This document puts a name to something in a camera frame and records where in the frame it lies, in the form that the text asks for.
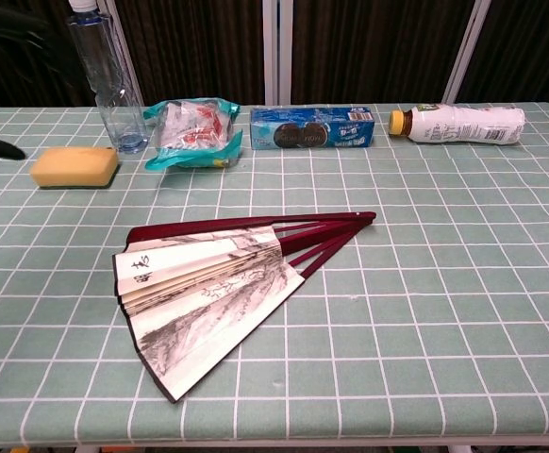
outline blue cookie box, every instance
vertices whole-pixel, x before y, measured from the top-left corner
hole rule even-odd
[[[366,107],[252,109],[250,130],[252,148],[279,149],[275,131],[285,124],[300,128],[318,123],[327,131],[326,142],[318,147],[367,147],[371,143],[374,116]]]

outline snack package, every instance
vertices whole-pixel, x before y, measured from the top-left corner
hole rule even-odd
[[[252,109],[252,148],[341,148],[371,144],[375,121],[367,107]]]
[[[156,157],[144,168],[152,171],[169,166],[230,167],[241,154],[240,130],[233,133],[233,120],[240,106],[224,99],[198,98],[163,101],[147,109],[144,119],[156,118]]]

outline cookie image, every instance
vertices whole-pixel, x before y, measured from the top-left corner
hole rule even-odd
[[[307,123],[302,130],[302,146],[316,148],[327,142],[327,130],[318,123]]]
[[[302,131],[298,125],[287,123],[276,129],[273,139],[274,144],[281,148],[295,148],[302,140]]]

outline clear plastic bottle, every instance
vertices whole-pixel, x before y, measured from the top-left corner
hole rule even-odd
[[[96,94],[107,134],[118,151],[138,153],[146,148],[148,134],[138,97],[118,59],[111,18],[99,12],[96,0],[69,0],[69,3],[74,16],[68,25]]]

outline white door frame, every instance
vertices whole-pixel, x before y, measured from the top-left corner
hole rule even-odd
[[[264,104],[278,104],[278,2],[262,0],[264,36]]]
[[[465,77],[470,60],[472,59],[472,54],[474,53],[474,48],[478,41],[478,37],[480,36],[480,31],[482,30],[486,15],[489,12],[490,5],[491,0],[474,1],[472,15],[465,27],[463,41],[457,51],[453,71],[451,71],[446,83],[446,90],[444,90],[444,96],[442,97],[443,104],[453,104],[457,99],[457,94],[459,93],[461,83],[463,83],[463,77]]]
[[[293,0],[279,0],[279,77],[280,105],[291,104],[291,65],[293,55]]]
[[[136,71],[134,69],[134,63],[132,62],[132,58],[130,57],[130,51],[127,48],[127,42],[125,40],[124,30],[122,29],[120,15],[117,12],[117,7],[115,6],[115,0],[97,0],[97,4],[101,12],[105,12],[111,16],[114,34],[113,40],[115,41],[117,50],[120,53],[120,55],[118,55],[120,63],[130,77],[132,89],[137,96],[137,101],[141,106],[144,106],[141,86],[139,85],[139,80],[136,77]]]

